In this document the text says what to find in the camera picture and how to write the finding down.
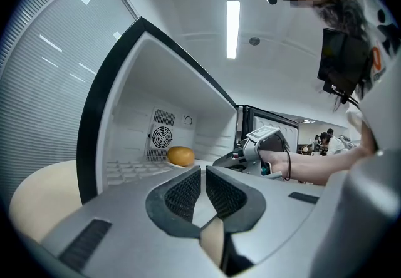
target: ceiling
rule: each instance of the ceiling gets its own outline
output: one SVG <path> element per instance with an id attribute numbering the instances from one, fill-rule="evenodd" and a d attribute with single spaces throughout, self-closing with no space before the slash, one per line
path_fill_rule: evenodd
<path id="1" fill-rule="evenodd" d="M 293 120 L 298 123 L 302 123 L 303 121 L 307 120 L 307 118 L 305 118 L 304 116 L 286 115 L 286 114 L 279 113 L 279 112 L 276 112 L 276 113 L 287 119 Z M 312 120 L 312 121 L 314 121 L 313 124 L 315 124 L 315 125 L 328 125 L 327 123 L 325 123 L 323 121 L 317 121 L 317 120 Z"/>
<path id="2" fill-rule="evenodd" d="M 226 59 L 226 1 L 173 0 L 190 54 L 206 67 L 247 66 L 316 82 L 321 22 L 309 9 L 278 1 L 241 2 L 237 59 Z M 253 36 L 261 40 L 251 46 Z"/>
<path id="3" fill-rule="evenodd" d="M 154 0 L 178 41 L 238 104 L 346 125 L 345 109 L 319 93 L 323 23 L 312 10 L 282 1 L 241 2 L 237 58 L 226 58 L 227 0 Z M 148 11 L 140 15 L 148 17 Z M 258 46 L 249 44 L 258 37 Z"/>

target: person in background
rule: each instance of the person in background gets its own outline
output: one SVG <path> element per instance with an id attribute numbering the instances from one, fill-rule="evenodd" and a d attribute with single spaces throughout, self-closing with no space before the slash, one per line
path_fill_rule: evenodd
<path id="1" fill-rule="evenodd" d="M 401 63 L 401 35 L 397 22 L 382 0 L 285 0 L 292 5 L 311 8 L 327 26 L 369 43 L 373 63 L 368 76 L 363 77 L 353 97 L 362 99 L 381 76 L 391 67 Z M 373 155 L 375 142 L 362 113 L 352 106 L 346 113 L 347 120 L 361 133 L 360 146 L 338 155 L 308 157 L 290 154 L 291 178 L 324 185 L 330 175 L 349 170 L 364 157 Z M 286 152 L 260 152 L 262 159 L 270 162 L 273 172 L 281 171 L 289 177 Z"/>
<path id="2" fill-rule="evenodd" d="M 319 135 L 315 135 L 315 140 L 313 141 L 313 151 L 319 151 L 320 143 L 319 143 Z"/>
<path id="3" fill-rule="evenodd" d="M 323 132 L 320 135 L 320 140 L 321 144 L 327 147 L 326 155 L 336 155 L 338 153 L 348 151 L 341 140 L 337 139 L 331 134 L 328 134 L 327 132 Z"/>

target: dark hair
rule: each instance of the dark hair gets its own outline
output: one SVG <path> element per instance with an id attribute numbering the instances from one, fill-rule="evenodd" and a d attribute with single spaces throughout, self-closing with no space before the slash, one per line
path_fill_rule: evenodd
<path id="1" fill-rule="evenodd" d="M 331 0 L 313 6 L 315 13 L 331 28 L 367 40 L 363 9 L 355 0 Z"/>
<path id="2" fill-rule="evenodd" d="M 327 134 L 326 132 L 323 132 L 323 133 L 320 135 L 320 141 L 327 140 L 327 142 L 329 142 L 331 138 L 333 138 L 333 136 Z"/>

